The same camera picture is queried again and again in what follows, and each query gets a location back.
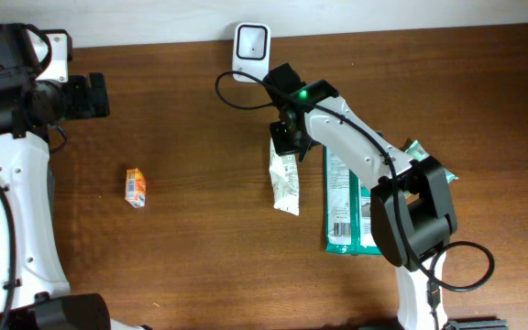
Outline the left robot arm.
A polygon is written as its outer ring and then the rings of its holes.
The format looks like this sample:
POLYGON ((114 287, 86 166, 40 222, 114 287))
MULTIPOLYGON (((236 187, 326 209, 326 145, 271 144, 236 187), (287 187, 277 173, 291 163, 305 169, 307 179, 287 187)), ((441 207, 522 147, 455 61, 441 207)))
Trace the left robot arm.
POLYGON ((97 293, 72 294, 52 225, 50 132, 109 115, 105 77, 71 75, 63 29, 0 24, 0 329, 117 329, 97 293))

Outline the mint green wipes packet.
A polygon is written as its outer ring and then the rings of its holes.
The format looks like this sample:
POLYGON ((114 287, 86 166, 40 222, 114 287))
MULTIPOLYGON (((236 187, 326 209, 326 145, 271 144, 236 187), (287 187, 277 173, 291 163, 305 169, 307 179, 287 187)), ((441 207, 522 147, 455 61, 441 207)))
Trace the mint green wipes packet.
MULTIPOLYGON (((430 154, 424 149, 418 140, 414 140, 409 147, 404 150, 405 153, 413 156, 416 160, 422 161, 430 157, 430 154)), ((445 177, 448 183, 458 180, 458 177, 445 168, 445 177)))

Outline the orange tissue packet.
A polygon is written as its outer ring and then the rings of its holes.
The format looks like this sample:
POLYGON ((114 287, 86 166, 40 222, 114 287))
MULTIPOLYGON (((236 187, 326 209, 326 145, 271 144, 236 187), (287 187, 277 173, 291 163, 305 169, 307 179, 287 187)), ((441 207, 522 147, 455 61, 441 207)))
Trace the orange tissue packet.
POLYGON ((134 208, 144 207, 146 205, 146 192, 146 179, 141 170, 127 170, 125 200, 134 208))

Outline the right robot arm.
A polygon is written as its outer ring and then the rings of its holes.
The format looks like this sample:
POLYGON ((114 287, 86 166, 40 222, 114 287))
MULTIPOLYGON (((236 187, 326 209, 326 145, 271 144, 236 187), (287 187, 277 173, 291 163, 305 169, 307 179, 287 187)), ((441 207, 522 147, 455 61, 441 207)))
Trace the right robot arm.
POLYGON ((394 266, 404 329, 442 329, 446 283, 440 262, 457 230, 443 165, 395 148, 359 119, 329 82, 302 81, 290 64, 263 79, 279 111, 272 140, 281 154, 304 158, 322 145, 333 151, 370 192, 370 229, 381 255, 394 266))

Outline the green 3M wipes pack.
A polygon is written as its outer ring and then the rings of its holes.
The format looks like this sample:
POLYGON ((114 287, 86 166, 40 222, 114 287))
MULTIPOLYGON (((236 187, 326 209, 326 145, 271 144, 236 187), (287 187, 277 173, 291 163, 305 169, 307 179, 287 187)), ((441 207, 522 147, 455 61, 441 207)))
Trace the green 3M wipes pack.
POLYGON ((325 251, 380 255, 370 229, 370 193, 329 148, 324 147, 325 251))

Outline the white cream tube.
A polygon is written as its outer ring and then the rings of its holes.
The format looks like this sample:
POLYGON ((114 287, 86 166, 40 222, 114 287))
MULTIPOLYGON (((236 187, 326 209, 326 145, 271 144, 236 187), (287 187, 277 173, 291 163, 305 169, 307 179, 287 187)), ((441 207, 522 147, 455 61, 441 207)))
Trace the white cream tube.
POLYGON ((273 141, 269 145, 269 176, 276 210, 298 216, 300 214, 300 185, 294 155, 280 156, 273 141))

